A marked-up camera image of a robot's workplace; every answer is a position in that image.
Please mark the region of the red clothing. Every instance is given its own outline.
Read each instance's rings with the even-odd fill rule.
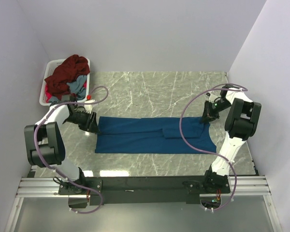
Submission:
[[[45,95],[46,95],[46,103],[48,103],[48,101],[52,97],[52,95],[48,92],[47,84],[45,85]]]
[[[54,70],[53,75],[45,79],[48,92],[61,100],[62,95],[70,93],[67,83],[74,82],[79,75],[88,73],[89,66],[85,57],[70,56]]]

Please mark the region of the laundry basket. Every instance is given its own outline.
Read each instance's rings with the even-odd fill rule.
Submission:
[[[41,105],[44,106],[48,106],[51,103],[47,103],[46,102],[46,94],[45,94],[45,87],[46,87],[46,82],[44,81],[46,78],[48,78],[50,75],[52,75],[54,73],[54,70],[56,67],[58,67],[60,64],[62,64],[66,59],[56,59],[56,60],[52,60],[50,61],[47,66],[46,66],[46,70],[45,70],[45,74],[44,74],[44,78],[43,78],[43,83],[42,83],[42,88],[41,88],[41,93],[40,93],[40,99],[39,102]],[[88,73],[87,75],[87,87],[86,87],[86,96],[89,94],[89,80],[90,80],[90,73]],[[85,102],[86,101],[86,97],[83,100],[79,100],[77,102]]]

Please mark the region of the blue cloth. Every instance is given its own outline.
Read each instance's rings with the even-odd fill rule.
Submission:
[[[67,83],[70,87],[70,93],[76,94],[76,100],[82,100],[86,97],[86,89],[83,87],[87,80],[87,75],[80,75],[77,77],[76,81]],[[59,99],[55,96],[52,96],[48,102],[58,102]]]
[[[200,117],[185,117],[183,134],[187,141],[202,150],[216,152],[209,136],[209,124],[199,123]],[[159,153],[199,154],[179,133],[179,118],[100,117],[96,153]]]

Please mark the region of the white wall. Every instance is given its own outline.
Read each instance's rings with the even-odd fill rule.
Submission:
[[[265,3],[18,1],[51,59],[77,53],[99,71],[228,71]]]
[[[249,139],[265,174],[284,231],[290,232],[290,0],[268,0],[229,73],[262,104],[256,134]]]
[[[48,56],[15,0],[0,0],[0,232],[22,175],[28,173],[24,127],[47,108],[39,91]]]

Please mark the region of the marble surface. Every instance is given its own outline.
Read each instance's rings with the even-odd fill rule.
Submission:
[[[90,89],[97,85],[109,88],[109,97],[95,105],[95,112],[114,117],[180,117],[193,96],[227,82],[223,72],[98,72],[90,76]],[[96,100],[104,96],[102,89],[93,94]],[[185,116],[201,116],[206,99],[201,96],[193,102]],[[212,122],[209,129],[217,151],[225,137],[227,114],[228,110],[221,112],[220,119]],[[95,134],[79,130],[71,123],[62,125],[60,131],[66,156],[88,175],[202,175],[216,158],[205,154],[95,154]],[[238,152],[234,168],[237,174],[255,174],[247,143]],[[38,168],[35,177],[53,175]]]

